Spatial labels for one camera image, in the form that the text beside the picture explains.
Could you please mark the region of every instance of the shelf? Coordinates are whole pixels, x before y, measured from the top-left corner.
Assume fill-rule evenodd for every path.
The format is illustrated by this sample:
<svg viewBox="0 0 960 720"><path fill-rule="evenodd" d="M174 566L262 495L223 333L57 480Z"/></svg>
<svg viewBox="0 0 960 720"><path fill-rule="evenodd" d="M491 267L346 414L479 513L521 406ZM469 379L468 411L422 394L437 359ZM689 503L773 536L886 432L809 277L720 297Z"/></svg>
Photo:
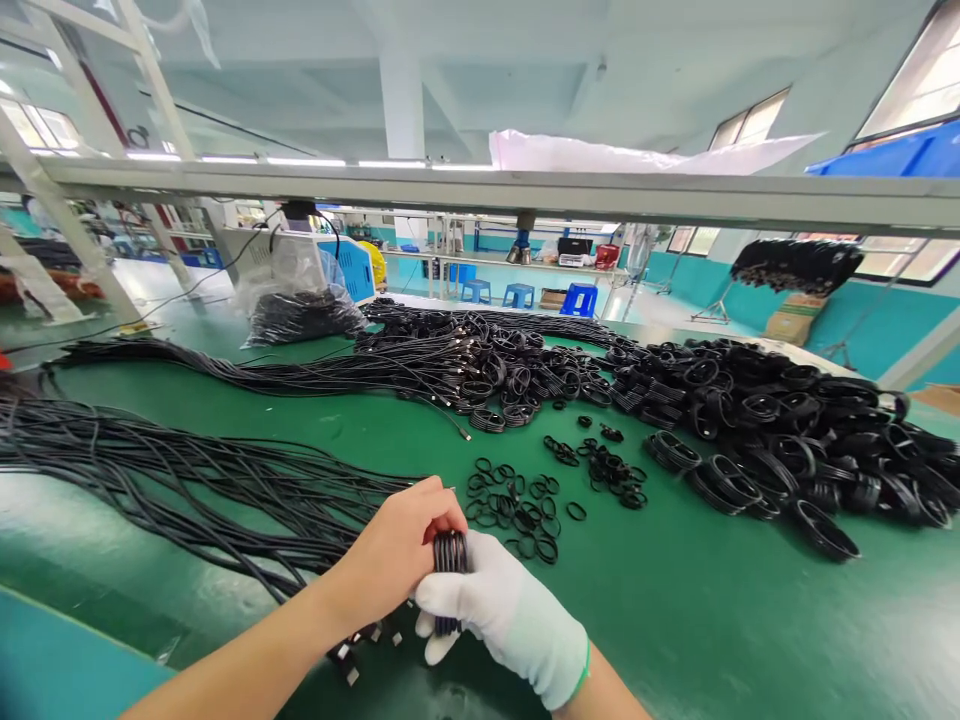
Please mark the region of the shelf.
<svg viewBox="0 0 960 720"><path fill-rule="evenodd" d="M213 196L538 217L960 238L960 182L944 179L439 173L40 158L68 196ZM0 189L11 185L0 167Z"/></svg>

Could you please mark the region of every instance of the ceiling light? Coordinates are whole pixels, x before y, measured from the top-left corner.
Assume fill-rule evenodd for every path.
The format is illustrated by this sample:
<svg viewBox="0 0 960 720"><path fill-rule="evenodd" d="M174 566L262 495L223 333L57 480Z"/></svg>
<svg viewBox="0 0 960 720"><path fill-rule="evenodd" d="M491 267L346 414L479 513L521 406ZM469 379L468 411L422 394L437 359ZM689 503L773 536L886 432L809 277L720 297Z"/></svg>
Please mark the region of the ceiling light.
<svg viewBox="0 0 960 720"><path fill-rule="evenodd" d="M427 166L420 160L361 160L357 163L360 167L380 167L380 168L407 168L410 170L422 169Z"/></svg>
<svg viewBox="0 0 960 720"><path fill-rule="evenodd" d="M343 160L321 158L267 158L271 165L299 165L303 167L346 167Z"/></svg>
<svg viewBox="0 0 960 720"><path fill-rule="evenodd" d="M200 158L203 162L222 162L227 163L228 165L256 165L256 158L245 158L245 157L218 157L216 155L204 155Z"/></svg>
<svg viewBox="0 0 960 720"><path fill-rule="evenodd" d="M460 172L493 172L497 168L493 165L431 165L433 170L453 170Z"/></svg>
<svg viewBox="0 0 960 720"><path fill-rule="evenodd" d="M167 153L127 153L131 160L156 160L159 162L180 162L179 155L169 155Z"/></svg>

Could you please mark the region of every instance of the white cotton glove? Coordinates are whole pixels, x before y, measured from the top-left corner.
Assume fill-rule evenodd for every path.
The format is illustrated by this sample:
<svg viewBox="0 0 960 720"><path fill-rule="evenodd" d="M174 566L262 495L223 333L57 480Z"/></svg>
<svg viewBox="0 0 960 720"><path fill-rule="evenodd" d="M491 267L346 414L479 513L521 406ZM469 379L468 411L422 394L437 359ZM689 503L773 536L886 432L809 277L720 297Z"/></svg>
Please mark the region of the white cotton glove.
<svg viewBox="0 0 960 720"><path fill-rule="evenodd" d="M590 662L583 625L492 535L469 531L467 566L466 575L433 573L417 586L417 635L429 638L427 663L440 662L459 637L433 635L434 617L457 618L494 660L533 685L547 710L565 705Z"/></svg>

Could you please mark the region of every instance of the workbench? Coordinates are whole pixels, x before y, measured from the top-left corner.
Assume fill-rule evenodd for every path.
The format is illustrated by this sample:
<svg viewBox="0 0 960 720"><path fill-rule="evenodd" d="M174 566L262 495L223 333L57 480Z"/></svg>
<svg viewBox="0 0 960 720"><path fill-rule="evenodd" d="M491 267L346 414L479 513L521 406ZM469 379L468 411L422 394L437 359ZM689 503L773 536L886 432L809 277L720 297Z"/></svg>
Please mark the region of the workbench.
<svg viewBox="0 0 960 720"><path fill-rule="evenodd" d="M241 351L247 325L226 303L172 303L154 319L165 323L158 337L235 362L266 354L279 356L270 362L305 361L350 344L330 338ZM611 325L647 342L707 337ZM474 432L467 443L435 410L391 394L274 398L160 363L75 368L58 372L57 381L68 398L172 427L310 443L371 469L435 473L461 490L480 456L528 478L553 475L562 488L558 506L577 501L588 517L576 523L561 514L558 563L528 567L584 623L658 720L960 715L954 533L845 514L840 524L863 559L835 565L784 523L718 514L640 449L654 428L583 401L563 411L548 404L527 427ZM593 428L577 425L581 414L593 417ZM642 511L592 492L585 466L561 465L543 446L550 434L576 447L599 437L600 422L623 431L616 452L649 475ZM254 580L135 528L57 480L3 475L0 508L0 584L172 668L188 666L274 607ZM416 611L403 608L398 616L398 647L381 640L357 648L354 687L324 662L281 717L545 717L527 684L472 636L427 668L413 632Z"/></svg>

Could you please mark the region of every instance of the ceiling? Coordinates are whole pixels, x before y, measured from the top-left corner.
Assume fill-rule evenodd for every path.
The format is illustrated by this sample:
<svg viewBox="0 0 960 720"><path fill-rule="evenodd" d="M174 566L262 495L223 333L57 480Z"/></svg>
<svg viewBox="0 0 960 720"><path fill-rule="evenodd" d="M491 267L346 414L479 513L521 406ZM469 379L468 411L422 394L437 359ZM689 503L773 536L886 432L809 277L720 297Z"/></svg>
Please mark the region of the ceiling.
<svg viewBox="0 0 960 720"><path fill-rule="evenodd" d="M72 2L110 18L95 9L109 0ZM388 157L380 57L389 52L419 58L426 153L485 162L488 133L506 128L671 150L789 85L845 39L930 3L202 0L219 68L192 22L152 36L201 152ZM8 14L14 5L0 1ZM139 0L159 23L180 5ZM128 51L88 31L79 38L95 73L109 66L109 77L128 78L124 92L139 94ZM0 77L39 86L37 73L52 72L14 55L0 48Z"/></svg>

